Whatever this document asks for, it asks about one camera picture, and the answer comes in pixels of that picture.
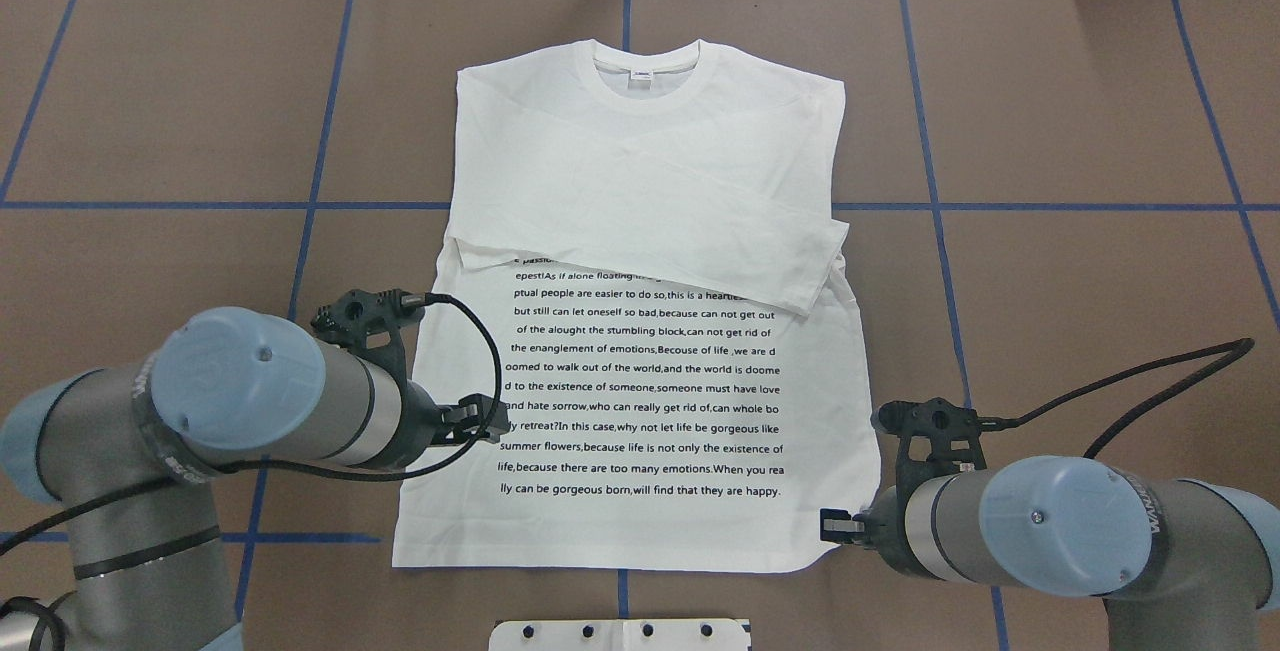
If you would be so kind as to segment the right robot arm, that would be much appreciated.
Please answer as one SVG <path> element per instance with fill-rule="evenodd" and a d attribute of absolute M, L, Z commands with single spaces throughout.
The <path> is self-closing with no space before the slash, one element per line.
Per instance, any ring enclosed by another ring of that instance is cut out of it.
<path fill-rule="evenodd" d="M 860 513 L 820 510 L 819 533 L 902 576 L 1098 599 L 1111 650 L 1257 650 L 1262 615 L 1277 610 L 1274 504 L 1101 460 L 901 481 Z"/>

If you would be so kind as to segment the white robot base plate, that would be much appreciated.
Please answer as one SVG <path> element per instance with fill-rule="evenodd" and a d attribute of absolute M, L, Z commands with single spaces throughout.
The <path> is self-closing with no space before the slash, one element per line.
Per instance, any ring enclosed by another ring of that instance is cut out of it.
<path fill-rule="evenodd" d="M 751 650 L 750 623 L 728 618 L 511 620 L 489 650 Z"/>

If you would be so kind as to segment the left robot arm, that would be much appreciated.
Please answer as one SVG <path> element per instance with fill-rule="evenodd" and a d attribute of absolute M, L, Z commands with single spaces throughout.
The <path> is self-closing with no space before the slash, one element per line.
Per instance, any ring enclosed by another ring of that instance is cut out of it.
<path fill-rule="evenodd" d="M 500 391 L 440 405 L 410 379 L 403 327 L 452 295 L 353 290 L 311 327 L 220 306 L 127 367 L 32 393 L 3 425 L 3 469 L 59 513 L 74 590 L 3 602 L 5 650 L 241 650 L 211 483 L 251 469 L 384 483 L 428 449 L 461 458 L 511 428 Z"/>

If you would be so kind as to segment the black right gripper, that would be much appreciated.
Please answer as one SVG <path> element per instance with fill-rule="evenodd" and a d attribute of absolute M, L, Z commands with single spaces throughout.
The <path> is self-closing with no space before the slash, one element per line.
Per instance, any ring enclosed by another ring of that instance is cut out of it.
<path fill-rule="evenodd" d="M 861 513 L 844 509 L 819 510 L 819 537 L 828 544 L 863 544 L 896 572 L 915 572 L 915 558 L 904 531 L 899 489 L 878 492 Z"/>

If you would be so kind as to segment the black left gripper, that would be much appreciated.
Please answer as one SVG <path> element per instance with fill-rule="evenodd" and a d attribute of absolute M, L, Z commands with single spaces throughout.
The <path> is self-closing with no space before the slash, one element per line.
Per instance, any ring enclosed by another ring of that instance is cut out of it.
<path fill-rule="evenodd" d="M 407 381 L 402 399 L 398 467 L 408 467 L 436 445 L 460 446 L 466 443 L 500 443 L 511 432 L 506 402 L 471 393 L 456 404 L 436 405 L 425 388 Z"/>

